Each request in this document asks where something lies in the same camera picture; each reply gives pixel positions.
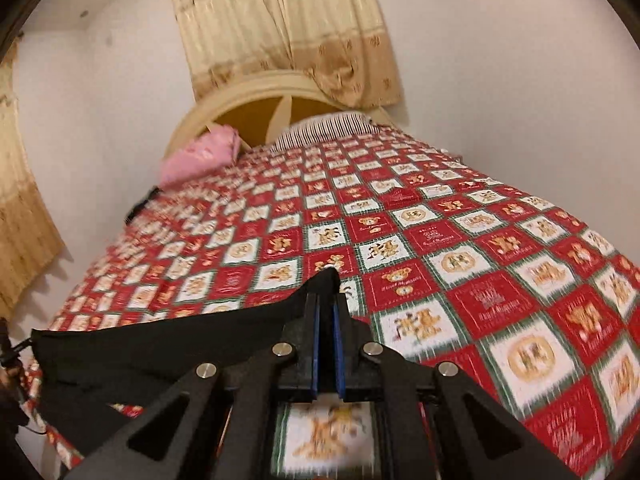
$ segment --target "silver screw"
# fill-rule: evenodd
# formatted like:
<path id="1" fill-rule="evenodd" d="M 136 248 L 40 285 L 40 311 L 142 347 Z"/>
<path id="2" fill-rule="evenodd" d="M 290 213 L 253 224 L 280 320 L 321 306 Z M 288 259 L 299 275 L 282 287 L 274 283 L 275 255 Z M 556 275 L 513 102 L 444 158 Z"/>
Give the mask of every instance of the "silver screw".
<path id="1" fill-rule="evenodd" d="M 276 343 L 273 345 L 271 351 L 276 354 L 278 357 L 284 357 L 285 355 L 289 355 L 293 352 L 293 346 L 289 343 Z"/>
<path id="2" fill-rule="evenodd" d="M 384 350 L 383 346 L 380 343 L 376 343 L 375 341 L 369 341 L 368 343 L 364 343 L 362 350 L 367 355 L 380 355 Z"/>
<path id="3" fill-rule="evenodd" d="M 453 377 L 458 374 L 458 366 L 451 361 L 444 361 L 438 365 L 438 371 L 445 377 Z"/>
<path id="4" fill-rule="evenodd" d="M 211 363 L 202 363 L 200 366 L 196 368 L 196 375 L 201 379 L 209 379 L 213 377 L 218 369 L 216 365 L 212 365 Z"/>

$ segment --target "striped pillow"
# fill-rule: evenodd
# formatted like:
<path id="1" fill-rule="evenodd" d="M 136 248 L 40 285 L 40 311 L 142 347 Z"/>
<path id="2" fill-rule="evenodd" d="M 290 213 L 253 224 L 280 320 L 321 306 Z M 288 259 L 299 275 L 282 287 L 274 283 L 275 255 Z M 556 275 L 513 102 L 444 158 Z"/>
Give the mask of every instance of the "striped pillow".
<path id="1" fill-rule="evenodd" d="M 271 147 L 272 152 L 327 142 L 338 137 L 372 134 L 376 129 L 371 118 L 362 112 L 337 112 L 318 115 L 286 128 Z"/>

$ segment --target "headboard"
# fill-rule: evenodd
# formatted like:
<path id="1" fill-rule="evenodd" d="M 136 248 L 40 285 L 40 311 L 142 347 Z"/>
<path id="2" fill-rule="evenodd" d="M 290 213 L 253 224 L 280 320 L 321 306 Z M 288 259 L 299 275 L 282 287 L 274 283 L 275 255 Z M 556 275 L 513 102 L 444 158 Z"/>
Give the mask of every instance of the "headboard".
<path id="1" fill-rule="evenodd" d="M 346 109 L 324 95 L 302 72 L 256 73 L 238 78 L 200 100 L 174 130 L 164 156 L 203 134 L 211 123 L 230 124 L 245 146 L 254 147 L 275 141 L 284 128 L 297 121 Z M 383 108 L 363 112 L 377 123 L 392 124 Z"/>

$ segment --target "bedspread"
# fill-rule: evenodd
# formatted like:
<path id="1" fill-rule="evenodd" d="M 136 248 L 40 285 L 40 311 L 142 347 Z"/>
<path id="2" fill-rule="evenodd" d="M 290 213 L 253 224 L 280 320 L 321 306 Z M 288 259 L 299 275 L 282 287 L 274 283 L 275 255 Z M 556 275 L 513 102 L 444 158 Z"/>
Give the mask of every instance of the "bedspread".
<path id="1" fill-rule="evenodd" d="M 456 362 L 574 472 L 604 478 L 640 427 L 640 269 L 543 198 L 379 129 L 257 151 L 161 194 L 51 329 L 259 308 L 334 266 L 378 341 Z M 32 406 L 40 380 L 34 363 Z M 367 404 L 329 396 L 279 417 L 277 474 L 377 475 Z M 81 459 L 49 436 L 69 465 Z"/>

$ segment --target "curtain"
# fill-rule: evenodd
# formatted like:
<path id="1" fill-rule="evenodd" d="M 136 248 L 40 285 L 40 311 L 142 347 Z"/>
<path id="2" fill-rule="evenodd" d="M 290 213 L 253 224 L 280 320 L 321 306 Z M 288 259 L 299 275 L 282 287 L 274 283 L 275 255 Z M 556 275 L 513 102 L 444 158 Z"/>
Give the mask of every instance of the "curtain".
<path id="1" fill-rule="evenodd" d="M 397 103 L 398 67 L 376 0 L 173 0 L 196 99 L 263 70 L 308 73 L 350 108 Z"/>
<path id="2" fill-rule="evenodd" d="M 29 170 L 13 94 L 17 44 L 0 63 L 0 317 L 62 249 L 62 240 Z"/>

